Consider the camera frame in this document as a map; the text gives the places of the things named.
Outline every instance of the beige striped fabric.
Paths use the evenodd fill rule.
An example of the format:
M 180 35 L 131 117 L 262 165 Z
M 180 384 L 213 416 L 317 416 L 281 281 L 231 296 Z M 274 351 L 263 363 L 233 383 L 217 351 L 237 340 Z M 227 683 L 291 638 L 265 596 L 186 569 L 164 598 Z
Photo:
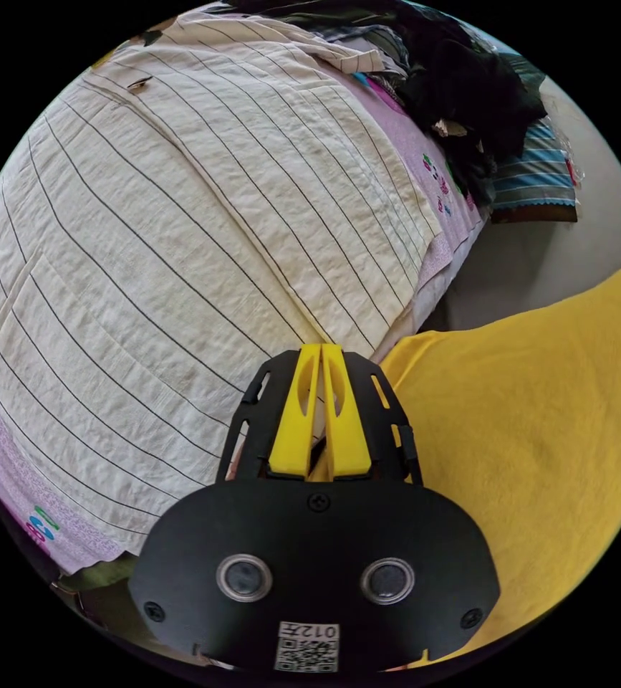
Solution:
M 130 552 L 212 483 L 267 358 L 374 354 L 440 231 L 318 59 L 382 69 L 281 22 L 183 15 L 75 80 L 0 176 L 0 412 Z

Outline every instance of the plastic bag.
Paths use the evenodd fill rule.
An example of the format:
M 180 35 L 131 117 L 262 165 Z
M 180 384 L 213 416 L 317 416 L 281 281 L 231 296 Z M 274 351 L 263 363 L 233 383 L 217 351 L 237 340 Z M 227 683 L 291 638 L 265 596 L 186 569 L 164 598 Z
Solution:
M 551 116 L 547 117 L 547 122 L 549 123 L 549 126 L 552 128 L 552 131 L 554 132 L 556 139 L 561 146 L 561 152 L 563 153 L 563 156 L 566 158 L 566 167 L 568 168 L 571 179 L 573 180 L 573 186 L 576 189 L 581 189 L 582 182 L 584 181 L 584 172 L 575 161 L 575 156 L 573 154 L 573 149 L 570 145 L 570 140 L 564 134 L 563 130 L 556 124 L 556 120 L 554 120 Z

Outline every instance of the screw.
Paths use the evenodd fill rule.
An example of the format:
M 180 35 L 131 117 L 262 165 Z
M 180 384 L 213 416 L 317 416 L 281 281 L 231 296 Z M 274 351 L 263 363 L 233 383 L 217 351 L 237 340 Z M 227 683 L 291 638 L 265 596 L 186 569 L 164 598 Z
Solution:
M 143 605 L 145 615 L 156 624 L 165 620 L 165 610 L 157 602 L 146 602 Z
M 473 629 L 477 624 L 482 621 L 482 617 L 484 615 L 482 614 L 482 610 L 475 608 L 471 609 L 470 611 L 467 611 L 463 614 L 463 618 L 461 619 L 461 628 L 462 629 Z
M 316 492 L 308 497 L 308 508 L 316 514 L 327 511 L 329 504 L 331 504 L 329 497 L 321 492 Z

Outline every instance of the pile of clothes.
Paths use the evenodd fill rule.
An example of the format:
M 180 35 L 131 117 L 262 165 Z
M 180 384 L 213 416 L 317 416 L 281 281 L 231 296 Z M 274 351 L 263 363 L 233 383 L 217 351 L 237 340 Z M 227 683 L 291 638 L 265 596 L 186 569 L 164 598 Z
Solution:
M 506 56 L 455 19 L 405 0 L 228 0 L 208 13 L 262 15 L 360 49 L 385 71 L 370 75 L 424 132 L 434 132 L 457 186 L 479 207 L 494 202 L 496 164 L 521 157 L 527 128 L 547 115 Z

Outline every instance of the striped pillow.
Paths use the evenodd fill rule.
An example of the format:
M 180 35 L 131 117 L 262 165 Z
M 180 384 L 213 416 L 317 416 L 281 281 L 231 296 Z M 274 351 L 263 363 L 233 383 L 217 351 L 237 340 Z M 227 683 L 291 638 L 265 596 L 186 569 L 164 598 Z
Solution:
M 539 90 L 544 74 L 525 58 L 505 54 L 528 90 Z M 529 126 L 522 157 L 499 164 L 494 176 L 492 222 L 577 222 L 575 188 L 567 154 L 548 117 Z

